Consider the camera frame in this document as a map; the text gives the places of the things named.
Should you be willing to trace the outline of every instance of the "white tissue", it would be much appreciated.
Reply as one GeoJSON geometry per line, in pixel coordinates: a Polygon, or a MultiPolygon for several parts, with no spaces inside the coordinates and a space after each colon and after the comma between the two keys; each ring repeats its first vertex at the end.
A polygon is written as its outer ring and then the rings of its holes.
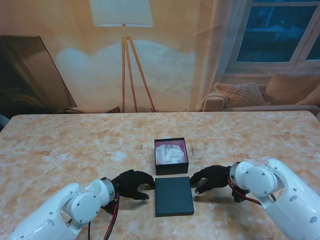
{"type": "Polygon", "coordinates": [[[179,164],[184,161],[184,152],[178,145],[161,145],[155,148],[156,164],[179,164]]]}

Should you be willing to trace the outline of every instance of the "lamp shade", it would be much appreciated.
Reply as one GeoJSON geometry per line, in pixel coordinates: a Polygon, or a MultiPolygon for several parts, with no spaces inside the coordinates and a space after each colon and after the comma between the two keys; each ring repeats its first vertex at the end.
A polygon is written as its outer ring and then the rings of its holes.
{"type": "Polygon", "coordinates": [[[149,0],[90,0],[96,27],[153,27],[149,0]]]}

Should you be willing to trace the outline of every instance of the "window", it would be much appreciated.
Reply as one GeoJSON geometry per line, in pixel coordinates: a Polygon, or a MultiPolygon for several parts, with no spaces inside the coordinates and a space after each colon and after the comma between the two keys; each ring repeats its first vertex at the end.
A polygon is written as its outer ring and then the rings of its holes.
{"type": "Polygon", "coordinates": [[[227,71],[320,67],[320,0],[247,0],[227,71]]]}

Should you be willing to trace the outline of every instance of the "window frame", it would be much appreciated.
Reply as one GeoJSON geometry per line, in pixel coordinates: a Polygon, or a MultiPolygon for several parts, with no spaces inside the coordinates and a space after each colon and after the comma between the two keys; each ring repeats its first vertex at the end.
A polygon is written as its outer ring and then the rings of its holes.
{"type": "Polygon", "coordinates": [[[306,60],[311,48],[313,47],[320,33],[320,0],[309,2],[253,2],[247,0],[240,21],[239,29],[234,41],[231,55],[227,64],[227,72],[236,72],[237,70],[290,70],[293,68],[317,68],[320,67],[319,60],[306,60]],[[305,29],[293,55],[288,62],[248,62],[237,61],[238,53],[241,47],[249,14],[252,7],[278,7],[278,6],[317,6],[310,22],[305,29]]]}

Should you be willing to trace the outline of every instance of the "beige sofa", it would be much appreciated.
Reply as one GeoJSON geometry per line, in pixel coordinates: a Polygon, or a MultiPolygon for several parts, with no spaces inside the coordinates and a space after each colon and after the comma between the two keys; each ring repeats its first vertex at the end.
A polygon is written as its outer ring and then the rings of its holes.
{"type": "Polygon", "coordinates": [[[317,105],[296,105],[320,84],[319,74],[280,74],[271,78],[268,85],[258,85],[263,98],[271,105],[227,107],[228,100],[218,91],[204,100],[203,112],[261,112],[261,111],[309,111],[320,113],[317,105]]]}

